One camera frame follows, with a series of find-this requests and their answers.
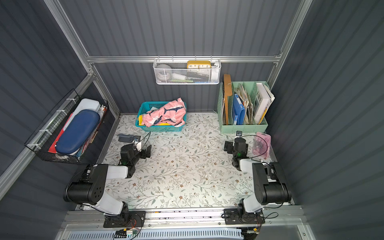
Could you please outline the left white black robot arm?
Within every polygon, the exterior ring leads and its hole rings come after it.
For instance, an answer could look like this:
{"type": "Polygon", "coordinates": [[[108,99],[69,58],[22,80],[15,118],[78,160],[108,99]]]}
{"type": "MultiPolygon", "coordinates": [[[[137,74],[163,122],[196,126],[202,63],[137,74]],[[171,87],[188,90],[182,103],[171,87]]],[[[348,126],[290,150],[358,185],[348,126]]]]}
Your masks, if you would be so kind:
{"type": "Polygon", "coordinates": [[[126,202],[117,200],[105,190],[107,180],[130,179],[136,171],[139,159],[151,157],[152,146],[139,150],[134,144],[121,148],[121,165],[88,165],[73,176],[68,183],[64,200],[76,203],[104,214],[104,228],[141,227],[145,212],[130,212],[126,202]]]}

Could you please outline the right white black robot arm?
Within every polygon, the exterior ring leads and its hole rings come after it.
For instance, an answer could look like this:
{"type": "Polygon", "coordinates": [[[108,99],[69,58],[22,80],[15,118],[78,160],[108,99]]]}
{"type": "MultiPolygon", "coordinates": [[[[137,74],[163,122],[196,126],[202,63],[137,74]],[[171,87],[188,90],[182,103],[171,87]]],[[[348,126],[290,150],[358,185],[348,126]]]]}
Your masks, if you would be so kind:
{"type": "Polygon", "coordinates": [[[250,174],[253,180],[254,193],[241,199],[238,210],[233,212],[235,220],[245,222],[244,217],[255,215],[254,221],[264,220],[259,215],[263,207],[277,204],[278,208],[292,199],[288,189],[286,176],[278,162],[263,162],[247,156],[248,144],[242,137],[224,143],[224,151],[232,155],[232,164],[240,172],[250,174]]]}

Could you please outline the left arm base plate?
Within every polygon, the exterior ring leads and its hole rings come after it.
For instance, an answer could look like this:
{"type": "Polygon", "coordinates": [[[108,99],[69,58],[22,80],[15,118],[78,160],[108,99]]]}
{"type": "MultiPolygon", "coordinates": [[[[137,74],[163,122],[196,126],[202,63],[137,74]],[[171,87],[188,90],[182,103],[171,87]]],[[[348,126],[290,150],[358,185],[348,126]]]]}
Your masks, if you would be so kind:
{"type": "Polygon", "coordinates": [[[122,213],[118,216],[105,215],[104,228],[141,228],[145,222],[145,211],[122,213]]]}

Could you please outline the pink shark print shorts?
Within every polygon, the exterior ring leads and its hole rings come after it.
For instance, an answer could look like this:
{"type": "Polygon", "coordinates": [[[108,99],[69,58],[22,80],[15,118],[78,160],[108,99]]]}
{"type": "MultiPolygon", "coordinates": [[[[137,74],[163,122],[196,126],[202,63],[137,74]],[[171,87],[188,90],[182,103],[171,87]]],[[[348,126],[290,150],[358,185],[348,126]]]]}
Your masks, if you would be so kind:
{"type": "Polygon", "coordinates": [[[161,118],[164,122],[171,124],[175,127],[180,127],[185,124],[184,117],[186,116],[187,109],[184,101],[181,98],[168,102],[163,107],[156,109],[152,108],[144,118],[147,120],[152,118],[161,118]]]}

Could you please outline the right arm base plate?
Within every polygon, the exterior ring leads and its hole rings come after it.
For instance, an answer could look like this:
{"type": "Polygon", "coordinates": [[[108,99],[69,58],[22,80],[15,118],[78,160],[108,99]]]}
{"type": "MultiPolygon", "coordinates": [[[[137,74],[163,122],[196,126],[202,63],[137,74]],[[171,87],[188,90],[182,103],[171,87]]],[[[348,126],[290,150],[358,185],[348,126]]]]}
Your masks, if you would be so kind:
{"type": "Polygon", "coordinates": [[[239,209],[224,209],[221,217],[226,225],[260,225],[264,223],[264,218],[259,213],[246,213],[239,209]]]}

